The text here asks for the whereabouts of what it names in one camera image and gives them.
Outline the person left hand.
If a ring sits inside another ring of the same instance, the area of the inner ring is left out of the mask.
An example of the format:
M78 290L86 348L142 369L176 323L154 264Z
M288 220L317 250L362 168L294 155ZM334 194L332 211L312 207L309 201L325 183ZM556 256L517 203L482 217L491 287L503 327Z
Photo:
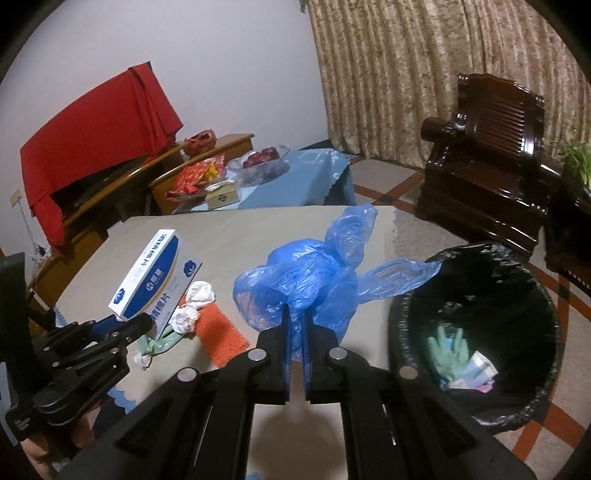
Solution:
M93 443L95 435L89 416L85 414L73 428L71 441L78 448L83 449ZM51 447L42 434L34 434L20 442L27 459L42 479L55 479L57 470L54 464L60 455L56 447Z

